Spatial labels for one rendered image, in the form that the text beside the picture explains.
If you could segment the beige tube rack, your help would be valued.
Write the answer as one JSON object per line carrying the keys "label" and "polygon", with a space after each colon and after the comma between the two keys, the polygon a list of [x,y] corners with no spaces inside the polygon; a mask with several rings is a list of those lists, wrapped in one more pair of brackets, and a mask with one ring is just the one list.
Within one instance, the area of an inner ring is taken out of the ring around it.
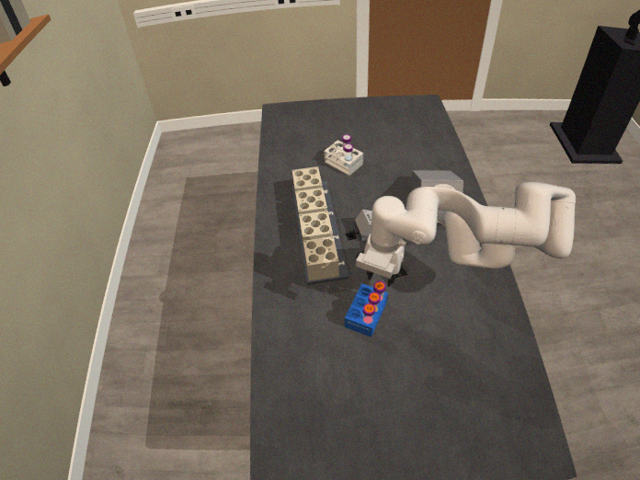
{"label": "beige tube rack", "polygon": [[[350,176],[360,166],[362,166],[362,161],[363,161],[362,152],[353,148],[353,152],[357,152],[359,154],[358,155],[353,154],[352,160],[347,162],[345,161],[345,152],[343,151],[343,146],[339,147],[338,146],[339,143],[343,145],[342,142],[336,141],[335,143],[333,143],[331,146],[329,146],[327,149],[324,150],[325,163],[331,165],[332,167]],[[349,167],[346,167],[345,163],[348,164]]]}

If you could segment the blue tube rack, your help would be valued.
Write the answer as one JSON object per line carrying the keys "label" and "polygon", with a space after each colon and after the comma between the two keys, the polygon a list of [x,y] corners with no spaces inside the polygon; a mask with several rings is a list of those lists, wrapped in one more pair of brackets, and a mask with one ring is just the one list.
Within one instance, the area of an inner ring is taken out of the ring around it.
{"label": "blue tube rack", "polygon": [[[349,308],[345,317],[345,327],[363,335],[371,337],[378,321],[382,315],[384,306],[387,302],[387,295],[384,294],[383,299],[379,302],[379,309],[375,312],[372,323],[364,323],[363,321],[363,305],[368,303],[368,297],[373,292],[373,287],[361,284],[360,288]],[[366,295],[367,294],[367,295]],[[385,300],[386,299],[386,300]],[[365,302],[364,302],[364,301]],[[361,305],[360,305],[361,304]],[[382,309],[382,310],[381,310]]]}

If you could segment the beige bucket adapter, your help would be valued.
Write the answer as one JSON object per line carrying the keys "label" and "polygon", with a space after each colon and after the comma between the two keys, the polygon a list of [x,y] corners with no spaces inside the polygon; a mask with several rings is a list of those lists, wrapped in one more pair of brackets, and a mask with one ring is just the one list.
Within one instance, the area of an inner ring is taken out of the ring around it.
{"label": "beige bucket adapter", "polygon": [[[327,211],[323,188],[295,191],[298,214]],[[317,197],[316,197],[317,196]]]}
{"label": "beige bucket adapter", "polygon": [[334,236],[305,240],[303,246],[309,281],[339,277]]}
{"label": "beige bucket adapter", "polygon": [[333,236],[328,211],[300,214],[303,241]]}
{"label": "beige bucket adapter", "polygon": [[320,178],[318,167],[292,170],[292,175],[293,175],[294,186],[296,189],[295,191],[307,190],[307,189],[319,189],[322,187],[322,181]]}

